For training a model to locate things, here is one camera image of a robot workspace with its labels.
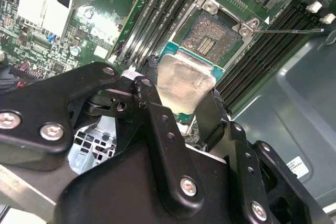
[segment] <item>screw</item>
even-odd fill
[[[212,10],[212,4],[206,4],[205,9],[210,12]]]
[[[0,113],[0,129],[13,129],[21,123],[19,115],[12,112]]]
[[[247,36],[248,33],[249,33],[249,31],[246,28],[243,28],[242,31],[241,31],[242,36]]]
[[[143,84],[145,84],[145,85],[147,85],[147,86],[149,86],[149,87],[152,85],[152,84],[151,84],[151,81],[148,80],[148,79],[146,79],[146,78],[141,79],[141,81],[142,81]]]
[[[107,73],[107,74],[109,74],[109,75],[114,75],[114,70],[112,69],[112,68],[104,68],[103,69],[103,71],[104,71],[104,73]]]
[[[261,145],[263,146],[263,148],[264,148],[266,151],[268,151],[268,152],[270,152],[270,151],[271,151],[271,149],[268,147],[268,145],[267,145],[267,144],[265,144],[265,143],[262,143]]]
[[[59,140],[64,134],[63,129],[54,123],[44,125],[40,130],[40,135],[50,141]]]
[[[180,181],[182,191],[188,196],[195,196],[197,193],[197,187],[191,179],[183,177]]]
[[[258,21],[255,19],[252,21],[252,26],[256,26],[256,25],[258,25]]]
[[[236,128],[237,130],[239,130],[239,131],[242,131],[242,127],[240,127],[239,124],[236,124],[236,123],[235,123],[235,128]]]
[[[259,220],[261,221],[267,220],[266,212],[264,208],[261,206],[261,204],[259,204],[258,202],[252,201],[251,207],[252,207],[253,213]]]

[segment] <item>metal rod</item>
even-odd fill
[[[323,28],[316,28],[311,30],[256,30],[257,34],[315,34],[324,32]]]

